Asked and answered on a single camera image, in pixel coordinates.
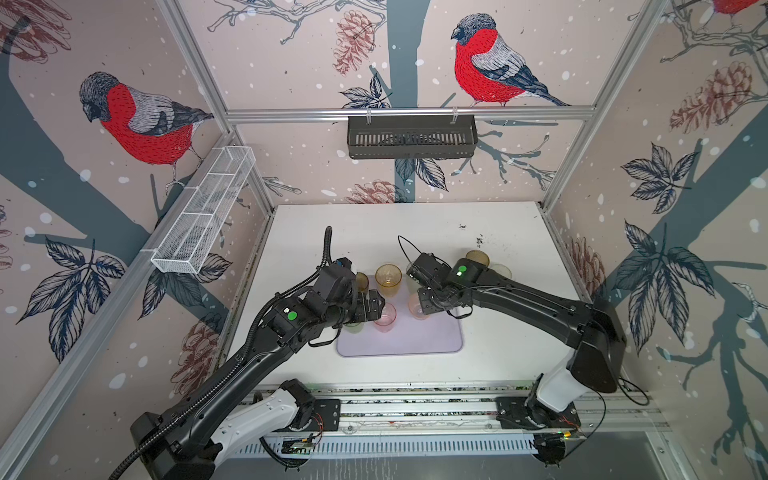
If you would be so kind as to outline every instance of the white table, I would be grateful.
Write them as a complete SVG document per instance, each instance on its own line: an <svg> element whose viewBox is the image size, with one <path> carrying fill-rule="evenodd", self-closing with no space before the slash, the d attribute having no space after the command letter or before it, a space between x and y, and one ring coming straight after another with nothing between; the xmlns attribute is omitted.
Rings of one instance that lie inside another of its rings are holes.
<svg viewBox="0 0 768 480"><path fill-rule="evenodd" d="M245 342L250 322L276 291L309 276L319 263L323 232L333 227L331 256L348 257L372 274L384 263L407 260L397 235L451 265L478 247L502 263L512 279L577 300L576 290L534 202L397 205L283 205L277 209L237 327L230 355ZM262 385L298 378L346 388L476 386L533 380L568 351L555 338L509 316L482 308L461 320L464 346L456 353L343 358L335 346L305 347L271 372ZM320 340L333 338L326 329Z"/></svg>

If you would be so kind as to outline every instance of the black hanging basket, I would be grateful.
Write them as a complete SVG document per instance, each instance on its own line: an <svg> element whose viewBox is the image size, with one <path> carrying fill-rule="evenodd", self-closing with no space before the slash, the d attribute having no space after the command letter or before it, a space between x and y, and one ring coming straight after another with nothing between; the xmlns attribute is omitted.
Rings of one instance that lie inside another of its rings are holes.
<svg viewBox="0 0 768 480"><path fill-rule="evenodd" d="M349 117L349 156L371 158L469 158L478 131L474 115Z"/></svg>

